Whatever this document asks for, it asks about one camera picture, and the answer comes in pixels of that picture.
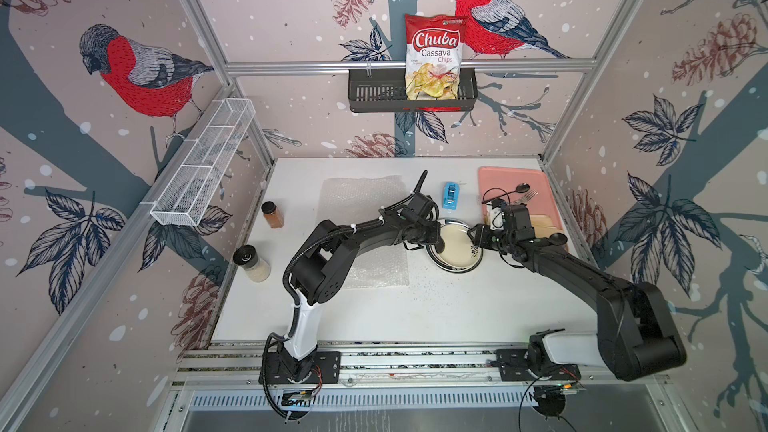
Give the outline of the cream dinner plate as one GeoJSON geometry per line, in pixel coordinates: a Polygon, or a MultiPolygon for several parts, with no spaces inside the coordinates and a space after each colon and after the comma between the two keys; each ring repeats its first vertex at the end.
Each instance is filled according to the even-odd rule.
{"type": "Polygon", "coordinates": [[[483,259],[483,250],[475,246],[468,236],[469,226],[456,219],[441,218],[442,252],[435,245],[426,248],[432,262],[443,271],[464,274],[475,270],[483,259]]]}

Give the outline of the bubble wrap sheet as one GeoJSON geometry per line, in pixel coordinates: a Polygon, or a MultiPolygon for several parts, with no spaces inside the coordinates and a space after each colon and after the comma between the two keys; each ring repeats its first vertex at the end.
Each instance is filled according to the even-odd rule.
{"type": "MultiPolygon", "coordinates": [[[[376,219],[379,209],[408,195],[402,177],[330,178],[320,189],[316,218],[336,225],[376,219]]],[[[344,282],[345,289],[392,288],[409,285],[406,251],[381,247],[358,255],[344,282]]]]}

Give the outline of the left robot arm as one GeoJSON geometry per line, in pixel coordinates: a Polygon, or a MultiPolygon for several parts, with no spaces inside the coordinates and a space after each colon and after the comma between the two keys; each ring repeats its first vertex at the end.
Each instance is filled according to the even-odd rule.
{"type": "Polygon", "coordinates": [[[379,210],[375,219],[337,225],[320,222],[289,261],[282,278],[293,302],[290,327],[268,336],[278,363],[289,380],[307,378],[315,365],[322,305],[341,291],[358,256],[381,247],[411,245],[442,247],[439,207],[431,197],[414,191],[379,210]]]}

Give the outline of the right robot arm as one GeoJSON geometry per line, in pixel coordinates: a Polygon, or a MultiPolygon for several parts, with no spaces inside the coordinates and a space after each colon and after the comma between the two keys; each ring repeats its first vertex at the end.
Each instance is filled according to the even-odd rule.
{"type": "Polygon", "coordinates": [[[502,225],[478,224],[472,244],[510,256],[525,269],[549,278],[596,314],[594,333],[550,329],[529,338],[527,363],[535,376],[566,365],[608,369],[630,382],[683,366],[687,352],[660,289],[604,273],[566,250],[562,233],[538,237],[524,205],[503,205],[502,225]]]}

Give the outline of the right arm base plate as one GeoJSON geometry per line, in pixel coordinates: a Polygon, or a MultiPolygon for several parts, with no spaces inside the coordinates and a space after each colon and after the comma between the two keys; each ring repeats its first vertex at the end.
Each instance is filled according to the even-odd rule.
{"type": "Polygon", "coordinates": [[[530,352],[522,348],[497,349],[495,358],[488,364],[498,369],[503,382],[581,380],[577,365],[556,364],[544,352],[530,352]]]}

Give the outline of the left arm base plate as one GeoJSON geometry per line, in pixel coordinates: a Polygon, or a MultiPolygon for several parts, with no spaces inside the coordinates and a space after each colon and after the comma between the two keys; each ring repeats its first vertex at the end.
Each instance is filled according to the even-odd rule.
{"type": "Polygon", "coordinates": [[[268,352],[262,360],[258,382],[267,384],[337,384],[341,367],[338,351],[315,351],[302,360],[295,360],[287,352],[268,352]]]}

